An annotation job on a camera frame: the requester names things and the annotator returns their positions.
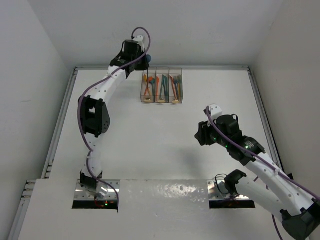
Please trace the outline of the teal fork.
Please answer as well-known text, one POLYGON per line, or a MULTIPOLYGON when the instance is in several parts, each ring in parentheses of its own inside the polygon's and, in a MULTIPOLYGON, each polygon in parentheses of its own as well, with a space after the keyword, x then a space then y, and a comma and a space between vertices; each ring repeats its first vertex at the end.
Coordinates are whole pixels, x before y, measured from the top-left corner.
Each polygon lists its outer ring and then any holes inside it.
POLYGON ((182 76, 179 75, 178 76, 178 87, 181 88, 181 86, 182 86, 182 76))

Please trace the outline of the red-orange knife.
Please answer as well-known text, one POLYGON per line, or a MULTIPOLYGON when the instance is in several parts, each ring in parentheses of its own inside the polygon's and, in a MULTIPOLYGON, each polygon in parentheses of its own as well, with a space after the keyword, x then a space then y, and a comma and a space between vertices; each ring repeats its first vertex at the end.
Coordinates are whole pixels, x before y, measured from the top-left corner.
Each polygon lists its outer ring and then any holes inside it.
POLYGON ((159 95, 159 86, 160 86, 160 78, 158 76, 156 76, 155 78, 155 96, 158 98, 160 95, 159 95))

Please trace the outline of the red-orange spoon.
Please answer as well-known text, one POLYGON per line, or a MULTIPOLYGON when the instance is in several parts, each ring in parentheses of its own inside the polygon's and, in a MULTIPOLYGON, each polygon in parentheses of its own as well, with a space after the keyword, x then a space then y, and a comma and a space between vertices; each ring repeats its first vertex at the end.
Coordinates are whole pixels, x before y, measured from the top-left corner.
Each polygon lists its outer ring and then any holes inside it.
POLYGON ((153 77, 149 77, 148 79, 145 80, 146 88, 144 91, 144 95, 146 96, 147 94, 149 96, 154 96, 154 83, 155 79, 153 77))

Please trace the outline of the teal spoon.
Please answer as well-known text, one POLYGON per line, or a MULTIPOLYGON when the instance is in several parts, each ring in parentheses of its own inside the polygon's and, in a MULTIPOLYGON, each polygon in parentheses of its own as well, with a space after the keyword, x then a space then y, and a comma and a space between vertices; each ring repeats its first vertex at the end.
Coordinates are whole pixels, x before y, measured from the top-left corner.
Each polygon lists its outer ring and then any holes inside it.
POLYGON ((152 78, 152 80, 150 81, 150 84, 152 88, 152 96, 155 97, 156 96, 156 79, 152 78))

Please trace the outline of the yellow-orange spoon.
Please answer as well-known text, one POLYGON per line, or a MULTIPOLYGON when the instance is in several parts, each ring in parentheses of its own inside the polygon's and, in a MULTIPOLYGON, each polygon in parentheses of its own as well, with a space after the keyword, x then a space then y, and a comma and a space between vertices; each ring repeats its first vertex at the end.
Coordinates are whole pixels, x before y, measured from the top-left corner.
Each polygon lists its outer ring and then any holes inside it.
POLYGON ((151 92, 150 92, 150 88, 149 88, 149 81, 148 81, 148 78, 147 78, 146 74, 143 75, 142 81, 143 81, 143 83, 145 85, 144 96, 146 96, 146 95, 150 96, 151 92))

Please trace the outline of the red-orange fork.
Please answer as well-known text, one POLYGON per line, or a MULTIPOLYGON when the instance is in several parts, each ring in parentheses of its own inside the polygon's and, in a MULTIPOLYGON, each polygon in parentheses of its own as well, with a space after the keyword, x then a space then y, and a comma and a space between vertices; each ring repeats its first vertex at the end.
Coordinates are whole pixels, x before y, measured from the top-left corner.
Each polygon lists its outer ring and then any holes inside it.
POLYGON ((169 78, 171 80, 171 87, 172 87, 174 99, 177 100, 178 97, 177 97, 177 93, 176 93, 176 89, 175 89, 174 78, 171 75, 169 76, 169 78))

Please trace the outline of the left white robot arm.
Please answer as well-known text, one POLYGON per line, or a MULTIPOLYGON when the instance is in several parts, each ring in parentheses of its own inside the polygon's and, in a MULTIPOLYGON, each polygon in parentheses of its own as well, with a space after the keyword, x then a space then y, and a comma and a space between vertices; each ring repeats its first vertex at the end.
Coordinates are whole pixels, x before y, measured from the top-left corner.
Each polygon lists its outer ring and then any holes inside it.
POLYGON ((89 190, 96 191, 103 182, 98 153, 100 140, 111 124, 107 105, 117 87, 133 71, 149 68, 146 50, 142 35, 125 40, 118 55, 110 62, 104 79, 88 87, 78 99, 77 121, 81 137, 89 150, 80 171, 80 184, 89 190))

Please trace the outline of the dark blue spoon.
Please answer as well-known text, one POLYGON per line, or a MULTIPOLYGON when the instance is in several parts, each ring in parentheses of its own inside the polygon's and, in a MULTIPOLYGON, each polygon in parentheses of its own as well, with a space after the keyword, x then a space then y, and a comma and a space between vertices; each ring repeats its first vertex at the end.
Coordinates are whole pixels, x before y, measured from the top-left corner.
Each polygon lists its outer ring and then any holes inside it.
POLYGON ((151 60, 152 60, 152 57, 151 57, 149 54, 147 54, 147 55, 146 55, 146 61, 147 61, 147 63, 148 63, 147 78, 146 78, 147 87, 149 87, 149 68, 150 68, 150 62, 151 62, 151 60))

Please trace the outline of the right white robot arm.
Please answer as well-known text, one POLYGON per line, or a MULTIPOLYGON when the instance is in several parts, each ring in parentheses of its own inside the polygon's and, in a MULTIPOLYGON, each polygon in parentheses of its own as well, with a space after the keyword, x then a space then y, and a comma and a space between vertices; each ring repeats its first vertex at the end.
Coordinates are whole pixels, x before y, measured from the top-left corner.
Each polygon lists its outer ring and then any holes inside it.
POLYGON ((250 198, 277 218, 295 240, 307 239, 319 227, 319 198, 290 179, 257 140, 244 135, 237 116, 221 115, 202 121, 194 137, 201 146, 222 146, 265 184, 260 186, 236 169, 224 178, 227 195, 250 198))

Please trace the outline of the blue fork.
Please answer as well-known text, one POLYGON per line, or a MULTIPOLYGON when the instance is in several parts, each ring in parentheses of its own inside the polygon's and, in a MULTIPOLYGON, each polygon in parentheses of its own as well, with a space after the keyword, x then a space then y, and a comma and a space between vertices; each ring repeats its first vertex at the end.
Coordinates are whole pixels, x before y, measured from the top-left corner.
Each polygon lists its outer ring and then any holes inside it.
POLYGON ((175 88, 175 94, 178 96, 179 95, 179 81, 178 81, 178 76, 173 77, 173 84, 175 88))

